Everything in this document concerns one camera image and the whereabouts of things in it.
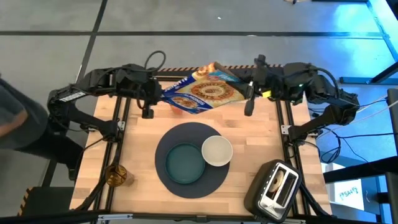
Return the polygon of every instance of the wooden table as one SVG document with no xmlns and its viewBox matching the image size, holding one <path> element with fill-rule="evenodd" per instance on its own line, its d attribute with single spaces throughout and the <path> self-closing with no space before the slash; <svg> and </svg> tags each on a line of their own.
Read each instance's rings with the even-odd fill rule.
<svg viewBox="0 0 398 224">
<path fill-rule="evenodd" d="M 162 87 L 171 84 L 163 82 Z M 111 120 L 115 101 L 116 98 L 99 97 L 94 115 L 99 119 Z M 273 159 L 283 160 L 284 155 L 275 103 L 264 98 L 256 99 L 251 117 L 244 116 L 244 104 L 244 101 L 240 101 L 197 115 L 176 115 L 168 104 L 160 102 L 152 107 L 155 111 L 154 119 L 142 119 L 141 110 L 133 100 L 120 164 L 133 173 L 136 180 L 130 187 L 115 188 L 111 210 L 130 213 L 250 216 L 243 206 L 243 198 L 256 172 L 263 163 Z M 295 124 L 310 120 L 306 102 L 293 106 L 292 112 Z M 161 137 L 172 127 L 193 121 L 215 128 L 230 140 L 234 156 L 225 181 L 215 192 L 203 198 L 187 199 L 166 189 L 157 176 L 154 160 Z M 87 144 L 100 138 L 99 132 L 91 133 Z M 84 153 L 70 208 L 79 206 L 96 185 L 105 145 L 105 142 L 101 142 Z M 331 213 L 317 149 L 304 145 L 300 146 L 300 153 L 309 191 L 323 209 Z M 107 187 L 104 188 L 100 208 L 104 208 Z M 297 202 L 299 212 L 303 213 L 301 197 L 297 196 Z"/>
</svg>

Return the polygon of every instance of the dark gray placemat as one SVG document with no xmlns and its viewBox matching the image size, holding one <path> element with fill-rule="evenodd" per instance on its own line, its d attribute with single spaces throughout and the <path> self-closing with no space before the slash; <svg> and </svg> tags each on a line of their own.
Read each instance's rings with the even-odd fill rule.
<svg viewBox="0 0 398 224">
<path fill-rule="evenodd" d="M 175 145 L 186 142 L 201 149 L 203 142 L 214 135 L 219 136 L 220 134 L 210 126 L 192 122 L 179 124 L 167 131 L 162 137 L 155 153 L 155 167 L 159 179 L 170 192 L 184 198 L 200 198 L 211 194 L 224 182 L 229 170 L 229 163 L 222 167 L 215 167 L 206 163 L 202 176 L 191 184 L 174 182 L 165 170 L 167 153 Z"/>
</svg>

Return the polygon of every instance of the gray shirt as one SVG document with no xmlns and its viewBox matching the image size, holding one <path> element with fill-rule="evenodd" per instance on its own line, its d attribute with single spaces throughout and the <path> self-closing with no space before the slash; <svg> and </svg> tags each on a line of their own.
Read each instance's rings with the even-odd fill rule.
<svg viewBox="0 0 398 224">
<path fill-rule="evenodd" d="M 0 77 L 0 126 L 26 110 L 28 117 L 18 128 L 0 137 L 0 149 L 17 149 L 37 140 L 47 126 L 47 112 Z"/>
</svg>

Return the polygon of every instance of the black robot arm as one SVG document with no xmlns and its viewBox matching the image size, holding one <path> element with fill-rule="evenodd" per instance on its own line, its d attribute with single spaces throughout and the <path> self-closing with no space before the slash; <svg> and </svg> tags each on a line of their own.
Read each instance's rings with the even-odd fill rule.
<svg viewBox="0 0 398 224">
<path fill-rule="evenodd" d="M 73 121 L 81 124 L 83 129 L 99 130 L 107 141 L 116 141 L 121 123 L 103 121 L 81 112 L 75 106 L 76 100 L 88 95 L 135 98 L 144 101 L 143 105 L 139 103 L 142 117 L 153 118 L 154 112 L 150 106 L 160 101 L 162 93 L 162 87 L 153 72 L 135 64 L 93 70 L 80 82 L 50 92 L 47 102 L 50 120 L 63 127 Z"/>
<path fill-rule="evenodd" d="M 329 103 L 319 117 L 301 126 L 289 128 L 289 139 L 292 142 L 303 141 L 307 134 L 325 126 L 347 125 L 354 120 L 359 109 L 357 95 L 339 89 L 336 80 L 327 70 L 302 62 L 270 66 L 265 59 L 265 56 L 259 55 L 254 59 L 255 69 L 239 76 L 246 84 L 229 83 L 248 99 L 244 110 L 246 116 L 252 115 L 257 96 L 268 97 L 271 101 L 291 101 L 297 105 L 302 102 L 305 94 L 309 103 Z M 319 72 L 328 75 L 333 80 L 333 85 Z"/>
</svg>

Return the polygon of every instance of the cereal box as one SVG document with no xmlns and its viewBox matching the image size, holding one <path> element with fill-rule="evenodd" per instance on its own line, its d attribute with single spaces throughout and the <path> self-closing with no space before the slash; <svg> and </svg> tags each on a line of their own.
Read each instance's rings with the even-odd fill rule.
<svg viewBox="0 0 398 224">
<path fill-rule="evenodd" d="M 244 100 L 244 96 L 227 81 L 242 82 L 222 65 L 213 62 L 165 89 L 161 99 L 191 114 Z"/>
</svg>

